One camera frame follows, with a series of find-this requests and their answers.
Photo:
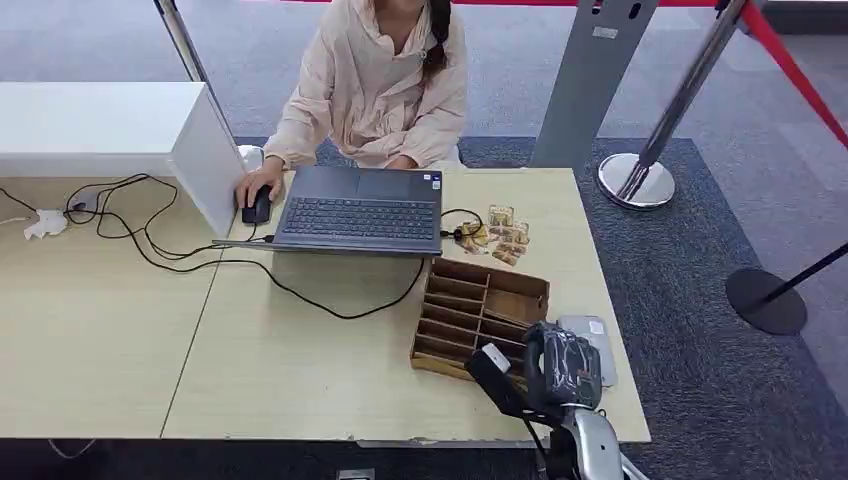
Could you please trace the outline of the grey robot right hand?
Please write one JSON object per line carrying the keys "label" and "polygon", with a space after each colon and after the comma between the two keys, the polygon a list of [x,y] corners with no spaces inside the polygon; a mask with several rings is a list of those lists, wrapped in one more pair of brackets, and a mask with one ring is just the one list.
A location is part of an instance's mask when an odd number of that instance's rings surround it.
{"label": "grey robot right hand", "polygon": [[602,399],[601,357],[589,340],[549,322],[531,325],[524,375],[529,402],[548,410],[596,409]]}

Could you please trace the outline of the person's right hand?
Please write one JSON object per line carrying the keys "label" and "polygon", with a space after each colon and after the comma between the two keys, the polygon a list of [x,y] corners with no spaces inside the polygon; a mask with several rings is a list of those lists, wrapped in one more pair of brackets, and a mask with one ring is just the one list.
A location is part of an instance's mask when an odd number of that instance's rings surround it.
{"label": "person's right hand", "polygon": [[263,186],[271,188],[269,199],[275,200],[284,190],[284,173],[286,162],[277,156],[267,156],[262,166],[247,173],[235,189],[237,206],[240,209],[252,207],[256,196]]}

